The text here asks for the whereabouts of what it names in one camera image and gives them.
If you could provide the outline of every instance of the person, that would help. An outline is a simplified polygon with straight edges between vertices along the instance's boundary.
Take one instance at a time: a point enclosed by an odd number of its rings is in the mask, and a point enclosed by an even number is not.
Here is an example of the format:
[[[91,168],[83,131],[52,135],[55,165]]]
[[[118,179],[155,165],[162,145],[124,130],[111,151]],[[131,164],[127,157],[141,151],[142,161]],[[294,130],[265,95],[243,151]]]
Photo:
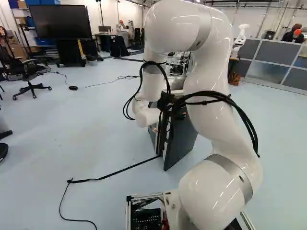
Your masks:
[[[297,29],[301,29],[301,28],[302,28],[302,24],[296,23],[292,27],[291,31],[289,31],[289,32],[287,32],[287,33],[285,33],[283,35],[282,41],[284,41],[284,42],[292,42],[293,41],[294,31],[297,30]]]
[[[304,35],[302,34],[301,29],[297,29],[294,31],[293,38],[295,39],[295,43],[303,43],[304,42]]]

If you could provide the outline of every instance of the gray partition panel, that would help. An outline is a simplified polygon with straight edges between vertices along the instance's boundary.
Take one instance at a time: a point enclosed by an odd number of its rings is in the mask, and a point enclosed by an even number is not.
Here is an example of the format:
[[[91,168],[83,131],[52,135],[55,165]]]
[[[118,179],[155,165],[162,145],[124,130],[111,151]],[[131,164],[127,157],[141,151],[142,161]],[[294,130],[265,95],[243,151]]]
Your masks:
[[[299,49],[299,45],[291,43],[263,41],[256,60],[291,65]]]
[[[246,73],[246,77],[280,84],[288,70],[289,67],[253,61]]]
[[[244,46],[238,52],[240,58],[253,59],[260,40],[246,39]]]
[[[247,60],[240,60],[235,67],[233,68],[232,72],[236,72],[239,75],[241,75],[241,77],[245,77],[248,68],[251,64],[251,61],[247,61]]]
[[[307,71],[292,68],[283,85],[307,90]]]
[[[307,57],[297,57],[297,60],[294,63],[296,67],[307,68]]]

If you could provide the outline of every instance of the cardboard box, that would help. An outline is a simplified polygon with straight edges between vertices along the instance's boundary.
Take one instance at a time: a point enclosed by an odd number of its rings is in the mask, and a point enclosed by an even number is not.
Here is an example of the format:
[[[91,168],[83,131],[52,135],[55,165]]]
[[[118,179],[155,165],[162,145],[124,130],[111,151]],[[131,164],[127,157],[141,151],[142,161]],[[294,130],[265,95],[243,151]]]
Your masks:
[[[25,1],[17,1],[19,9],[26,9],[28,8],[27,4]]]
[[[39,52],[39,51],[42,50],[42,48],[40,48],[40,47],[30,47],[30,49],[31,49],[31,52],[33,52],[33,53],[36,53],[36,52]]]
[[[6,50],[8,51],[9,55],[11,55],[10,49],[8,48],[8,45],[5,44]],[[21,61],[26,61],[26,54],[24,53],[24,49],[22,48],[22,46],[20,44],[17,45],[10,45],[11,50],[14,53],[15,58],[17,57],[23,57],[22,59],[20,59]]]
[[[8,38],[8,41],[9,41],[9,43],[12,44],[12,45],[19,44],[16,37],[10,37],[10,38]]]
[[[26,17],[15,17],[17,24],[27,24]]]

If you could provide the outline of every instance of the cable bundle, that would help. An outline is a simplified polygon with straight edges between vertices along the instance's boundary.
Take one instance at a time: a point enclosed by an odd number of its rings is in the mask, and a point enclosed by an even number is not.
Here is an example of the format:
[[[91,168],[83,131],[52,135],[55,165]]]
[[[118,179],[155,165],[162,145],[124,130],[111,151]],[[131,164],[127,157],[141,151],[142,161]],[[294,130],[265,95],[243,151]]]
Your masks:
[[[212,97],[215,98],[216,100],[210,100],[210,101],[202,101],[202,102],[194,102],[194,103],[188,103],[186,102],[187,99],[191,98],[191,97],[199,97],[199,96],[203,96],[203,97]],[[199,91],[199,92],[195,92],[195,93],[191,93],[188,95],[183,96],[182,98],[178,99],[174,105],[173,105],[173,111],[174,113],[176,112],[176,110],[181,107],[183,104],[188,104],[188,105],[207,105],[210,103],[214,103],[214,102],[225,102],[228,105],[234,107],[237,112],[239,113],[243,123],[245,124],[246,129],[248,130],[248,133],[250,135],[251,141],[253,143],[253,149],[256,153],[256,155],[258,157],[260,157],[260,155],[258,154],[258,137],[257,137],[257,132],[252,124],[252,122],[250,121],[250,119],[248,118],[248,116],[245,114],[245,112],[230,98],[230,95],[225,95],[222,94],[220,92],[216,92],[216,91]]]
[[[125,116],[125,118],[127,118],[128,120],[135,120],[135,118],[132,118],[129,113],[128,113],[128,108],[130,106],[130,103],[131,101],[134,99],[134,97],[140,92],[141,90],[141,87],[142,87],[142,83],[143,83],[143,69],[146,67],[146,66],[150,66],[150,65],[155,65],[157,66],[160,71],[162,72],[163,76],[164,76],[164,79],[166,80],[166,93],[167,94],[171,94],[171,87],[169,85],[169,82],[168,82],[168,79],[167,79],[167,75],[164,71],[164,69],[161,67],[161,64],[159,63],[156,63],[154,61],[147,61],[145,63],[143,63],[140,67],[140,85],[139,85],[139,88],[137,89],[137,91],[127,100],[127,102],[125,103],[124,107],[123,107],[123,114]]]

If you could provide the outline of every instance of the computer monitor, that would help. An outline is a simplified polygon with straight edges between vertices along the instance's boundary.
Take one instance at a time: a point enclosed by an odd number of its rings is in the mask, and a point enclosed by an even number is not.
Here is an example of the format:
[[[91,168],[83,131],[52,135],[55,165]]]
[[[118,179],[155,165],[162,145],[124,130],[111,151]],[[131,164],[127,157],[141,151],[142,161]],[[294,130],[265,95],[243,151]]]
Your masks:
[[[82,5],[30,5],[39,38],[92,38],[87,8]]]
[[[98,26],[99,32],[108,32],[111,31],[111,26]]]

